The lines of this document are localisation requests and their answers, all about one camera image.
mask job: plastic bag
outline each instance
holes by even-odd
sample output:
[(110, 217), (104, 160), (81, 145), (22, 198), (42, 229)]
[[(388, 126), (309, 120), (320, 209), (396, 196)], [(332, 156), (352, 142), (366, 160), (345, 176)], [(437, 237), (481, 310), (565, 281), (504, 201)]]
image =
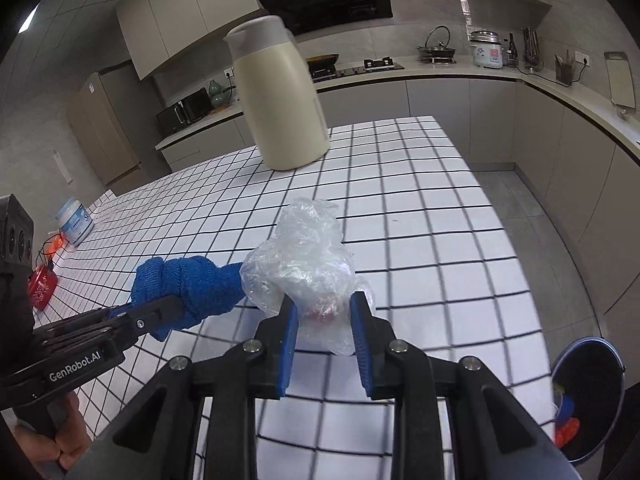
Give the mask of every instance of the plastic bag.
[(298, 337), (335, 354), (354, 352), (349, 300), (356, 290), (373, 298), (342, 244), (337, 206), (296, 198), (282, 210), (274, 235), (245, 258), (242, 289), (267, 316), (276, 316), (284, 295), (298, 308)]

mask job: power socket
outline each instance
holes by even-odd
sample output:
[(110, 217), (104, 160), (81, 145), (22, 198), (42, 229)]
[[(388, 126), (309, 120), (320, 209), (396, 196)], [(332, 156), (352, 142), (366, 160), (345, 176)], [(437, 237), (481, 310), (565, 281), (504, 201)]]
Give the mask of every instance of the power socket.
[(585, 59), (587, 60), (587, 66), (591, 66), (591, 59), (589, 59), (589, 54), (583, 54), (578, 50), (575, 51), (575, 62), (577, 64), (582, 65)]

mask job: table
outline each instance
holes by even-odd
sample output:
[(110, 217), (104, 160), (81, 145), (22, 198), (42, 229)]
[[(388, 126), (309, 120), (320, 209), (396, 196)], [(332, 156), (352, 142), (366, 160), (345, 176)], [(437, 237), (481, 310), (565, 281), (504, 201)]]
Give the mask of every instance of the table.
[[(466, 163), (431, 116), (332, 128), (331, 149), (274, 172), (257, 148), (203, 162), (92, 206), (95, 227), (56, 256), (58, 288), (38, 323), (123, 304), (136, 267), (152, 257), (244, 260), (293, 197), (331, 200), (376, 315), (428, 355), (482, 359), (551, 434), (548, 358), (526, 279), (506, 232)], [(223, 354), (254, 334), (262, 313), (243, 300), (228, 314), (160, 343), (146, 335), (119, 367), (79, 390), (92, 435), (167, 359)], [(392, 406), (372, 402), (354, 356), (296, 348), (287, 397), (257, 401), (260, 480), (388, 478)], [(447, 478), (446, 406), (439, 403)], [(201, 465), (206, 424), (200, 432)]]

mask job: screw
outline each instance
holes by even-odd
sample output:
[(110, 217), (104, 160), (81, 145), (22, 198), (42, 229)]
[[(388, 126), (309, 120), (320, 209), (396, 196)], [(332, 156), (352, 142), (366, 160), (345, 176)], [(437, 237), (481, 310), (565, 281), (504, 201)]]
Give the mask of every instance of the screw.
[(473, 355), (463, 357), (462, 365), (471, 372), (478, 371), (480, 368), (482, 368), (482, 362), (480, 361), (480, 359), (474, 357)]
[(172, 357), (169, 361), (169, 368), (171, 368), (171, 370), (179, 372), (180, 370), (184, 370), (188, 364), (188, 357), (185, 357), (184, 355), (177, 355), (176, 357)]
[(402, 354), (409, 349), (409, 343), (403, 339), (394, 339), (389, 343), (389, 350), (395, 354)]
[(262, 343), (257, 339), (247, 339), (242, 343), (242, 348), (245, 352), (249, 352), (249, 354), (255, 354), (262, 349)]

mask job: rice cooker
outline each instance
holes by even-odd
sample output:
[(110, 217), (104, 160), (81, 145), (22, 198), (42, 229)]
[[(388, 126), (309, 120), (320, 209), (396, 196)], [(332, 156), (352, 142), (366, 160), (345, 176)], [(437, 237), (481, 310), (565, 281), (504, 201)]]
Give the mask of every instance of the rice cooker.
[(485, 68), (502, 68), (502, 50), (498, 34), (490, 30), (475, 30), (471, 33), (474, 65)]

